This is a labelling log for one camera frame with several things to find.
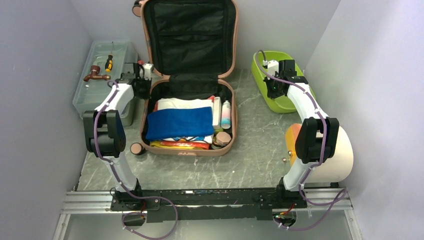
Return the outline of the green plastic tray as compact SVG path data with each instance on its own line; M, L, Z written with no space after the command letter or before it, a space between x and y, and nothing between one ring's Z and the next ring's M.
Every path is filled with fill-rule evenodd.
M283 61L283 60L292 60L293 58L285 53L285 52L281 52L281 51L271 51L271 50L265 50L263 51L265 58L267 59L267 61L271 61L271 60L275 60L277 62L279 61ZM286 113L293 113L296 111L296 108L294 106L294 104L291 102L291 100L282 95L279 96L277 98L271 99L268 97L268 88L266 83L264 82L264 79L267 77L266 75L264 75L264 73L260 70L260 68L258 67L258 65L256 64L256 53L253 54L253 60L251 63L251 73L252 76L256 82L256 85L258 86L258 89L260 91L260 93L262 94L267 106L275 113L278 114L286 114ZM264 55L259 53L258 55L258 61L260 63L260 66L262 66L263 60L264 60Z

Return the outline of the pink hard-shell suitcase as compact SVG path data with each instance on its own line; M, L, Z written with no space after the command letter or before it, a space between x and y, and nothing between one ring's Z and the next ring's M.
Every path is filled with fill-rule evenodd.
M133 14L141 18L149 62L159 81L150 88L141 118L141 145L163 155L222 156L237 136L234 89L226 81L234 70L238 31L238 9L232 0L137 0ZM151 114L161 98L183 100L211 96L228 101L232 140L219 149L166 149L147 139Z

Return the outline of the cream appliance with orange rim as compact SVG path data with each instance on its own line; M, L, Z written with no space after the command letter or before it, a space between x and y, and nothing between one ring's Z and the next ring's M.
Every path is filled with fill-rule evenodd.
M295 185L300 180L302 168L296 163L297 153L295 142L299 135L301 124L292 124L286 134L285 141L287 150L291 152L288 157L290 161L290 170L284 176L289 186ZM340 126L336 140L335 152L333 157L328 158L321 166L311 171L308 175L306 184L324 184L343 181L351 173L354 163L354 154L350 139L346 131Z

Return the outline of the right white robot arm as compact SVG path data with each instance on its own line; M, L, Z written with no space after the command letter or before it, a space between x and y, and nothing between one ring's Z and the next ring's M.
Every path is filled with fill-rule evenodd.
M284 189L275 194L276 203L287 208L295 201L310 173L335 154L339 121L328 117L313 97L308 81L297 75L292 59L263 61L266 83L294 104L302 124L295 141L296 159L283 177Z

